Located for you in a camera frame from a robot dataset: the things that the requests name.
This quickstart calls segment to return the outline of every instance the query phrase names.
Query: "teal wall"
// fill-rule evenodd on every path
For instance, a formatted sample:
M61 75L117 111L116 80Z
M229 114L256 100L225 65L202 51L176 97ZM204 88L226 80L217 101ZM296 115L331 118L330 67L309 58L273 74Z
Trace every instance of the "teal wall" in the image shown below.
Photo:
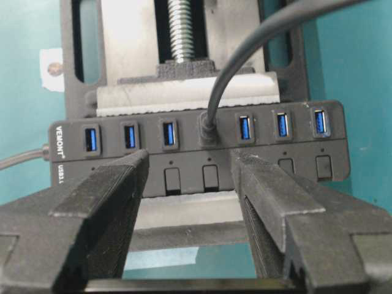
M169 250L172 258L178 255ZM133 253L128 255L132 261ZM198 249L195 262L189 265L165 266L125 271L125 279L228 279L256 278L249 244L208 246Z
M39 51L61 47L57 0L0 3L0 158L41 147L65 118L64 95L41 87ZM0 171L0 204L50 185L42 159Z
M312 23L305 30L312 99L336 99L345 109L351 176L330 186L389 212L391 10L392 1L369 1L313 22L318 34L314 34Z

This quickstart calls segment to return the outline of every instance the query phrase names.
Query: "usb 3.0 port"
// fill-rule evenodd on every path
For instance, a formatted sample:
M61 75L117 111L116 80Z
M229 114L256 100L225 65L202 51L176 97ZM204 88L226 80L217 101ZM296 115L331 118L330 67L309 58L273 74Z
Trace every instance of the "usb 3.0 port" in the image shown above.
M125 126L125 147L127 149L132 149L136 147L136 139L135 139L135 127L134 126Z
M315 123L316 123L316 132L318 134L326 133L324 111L323 110L316 110L314 112L314 115L315 115Z
M242 140L250 140L251 133L249 128L249 117L248 116L240 116L239 117L239 125L241 129L241 139Z
M172 122L164 123L165 146L172 146L175 142L174 125Z
M280 137L288 136L287 115L285 113L277 114L277 128L279 129Z
M87 152L97 151L97 132L95 129L86 129L86 150Z

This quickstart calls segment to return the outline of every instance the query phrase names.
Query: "usb port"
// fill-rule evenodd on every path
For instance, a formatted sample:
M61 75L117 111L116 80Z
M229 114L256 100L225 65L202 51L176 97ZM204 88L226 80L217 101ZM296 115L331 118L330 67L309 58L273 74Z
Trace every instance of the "usb port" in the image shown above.
M326 133L324 111L323 110L316 110L314 112L314 115L315 115L315 123L316 123L316 132L318 134Z
M249 128L249 117L248 116L240 116L239 124L241 128L241 139L242 140L250 140L251 133Z
M278 113L277 114L277 128L279 129L280 137L288 136L288 124L287 124L287 114Z
M125 126L125 147L127 149L132 149L136 147L136 138L135 138L135 127L134 126Z
M97 132L95 129L86 129L86 150L87 152L97 151Z
M172 122L164 123L165 146L172 146L175 142L174 125Z

